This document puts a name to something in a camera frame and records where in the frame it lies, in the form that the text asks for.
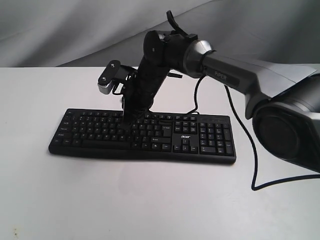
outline space bar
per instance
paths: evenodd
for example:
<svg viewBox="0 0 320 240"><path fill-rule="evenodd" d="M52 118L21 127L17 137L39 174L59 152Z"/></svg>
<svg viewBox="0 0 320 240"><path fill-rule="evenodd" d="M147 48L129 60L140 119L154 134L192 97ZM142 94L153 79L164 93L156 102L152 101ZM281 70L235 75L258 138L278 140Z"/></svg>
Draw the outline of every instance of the space bar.
<svg viewBox="0 0 320 240"><path fill-rule="evenodd" d="M83 140L82 147L93 149L130 149L130 142Z"/></svg>

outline black cable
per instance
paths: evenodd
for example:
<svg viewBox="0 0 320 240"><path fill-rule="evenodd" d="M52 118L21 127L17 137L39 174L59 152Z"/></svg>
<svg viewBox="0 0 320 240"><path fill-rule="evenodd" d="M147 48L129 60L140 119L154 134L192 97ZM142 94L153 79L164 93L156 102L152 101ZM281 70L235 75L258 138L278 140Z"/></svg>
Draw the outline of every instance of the black cable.
<svg viewBox="0 0 320 240"><path fill-rule="evenodd" d="M240 117L237 114L237 111L235 109L235 106L232 102L232 98L231 98L231 94L229 91L229 88L225 85L225 90L226 90L226 94L228 96L229 99L229 103L230 103L230 107L231 110L235 116L235 118L237 119L237 121L239 122L240 126L242 127L242 129L244 130L245 134L247 135L247 137L250 140L250 143L252 145L252 149L253 149L253 155L254 155L254 172L253 172L253 177L252 177L252 183L251 183L251 189L253 191L257 191L260 189L264 189L266 187L272 186L272 185L276 185L276 184L282 184L282 183L288 183L288 182L293 182L293 181L299 181L299 180L306 180L306 179L320 179L320 174L311 174L311 175L303 175L303 176L293 176L293 177L287 177L287 178L283 178L283 179L279 179L279 180L274 180L274 181L270 181L264 184L261 184L259 186L256 186L256 181L257 181L257 175L258 175L258 153L257 153L257 149L256 149L256 145L255 142L252 138L252 136L250 135L248 129L246 128L246 126L243 124L243 122L241 121Z"/></svg>
<svg viewBox="0 0 320 240"><path fill-rule="evenodd" d="M201 81L206 77L206 75L203 75L202 77L199 78L198 82L195 85L194 88L194 93L193 93L193 100L194 100L194 109L192 109L191 111L188 111L186 114L184 115L188 115L188 114L193 114L193 113L197 113L200 114L197 110L198 110L198 100L197 100L197 95L198 95L198 88L199 85L201 83Z"/></svg>

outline black keyboard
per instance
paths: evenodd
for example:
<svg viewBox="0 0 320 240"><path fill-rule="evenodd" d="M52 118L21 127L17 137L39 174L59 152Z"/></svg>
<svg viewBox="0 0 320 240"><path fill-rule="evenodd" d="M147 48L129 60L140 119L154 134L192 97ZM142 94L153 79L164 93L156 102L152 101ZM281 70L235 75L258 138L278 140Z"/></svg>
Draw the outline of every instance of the black keyboard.
<svg viewBox="0 0 320 240"><path fill-rule="evenodd" d="M147 113L121 128L113 110L68 109L49 145L52 154L104 159L233 164L236 151L228 116Z"/></svg>

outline white table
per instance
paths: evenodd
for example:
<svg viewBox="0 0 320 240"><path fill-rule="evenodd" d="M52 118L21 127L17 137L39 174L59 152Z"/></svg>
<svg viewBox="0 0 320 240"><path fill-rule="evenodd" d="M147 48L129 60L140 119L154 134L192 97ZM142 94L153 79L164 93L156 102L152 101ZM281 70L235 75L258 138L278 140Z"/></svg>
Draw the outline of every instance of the white table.
<svg viewBox="0 0 320 240"><path fill-rule="evenodd" d="M199 111L231 117L232 166L51 155L48 145L67 108L121 109L119 96L98 90L102 70L0 68L1 240L320 238L320 180L251 191L251 145L223 85L209 77L199 87ZM151 110L189 111L195 84L186 76L166 79ZM253 134L244 97L231 94ZM277 159L258 142L257 150L258 184L313 173Z"/></svg>

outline robotic arm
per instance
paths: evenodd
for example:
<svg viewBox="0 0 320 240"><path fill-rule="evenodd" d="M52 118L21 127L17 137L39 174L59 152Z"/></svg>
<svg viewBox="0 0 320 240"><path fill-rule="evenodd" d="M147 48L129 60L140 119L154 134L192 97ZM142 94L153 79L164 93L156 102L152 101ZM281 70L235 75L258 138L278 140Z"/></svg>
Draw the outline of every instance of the robotic arm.
<svg viewBox="0 0 320 240"><path fill-rule="evenodd" d="M149 110L171 69L192 78L210 76L245 95L245 117L252 118L254 133L271 154L320 173L320 74L311 75L315 70L303 65L219 55L207 41L184 32L171 11L167 18L174 30L146 34L137 70L113 60L98 79L102 93L123 95L123 127Z"/></svg>

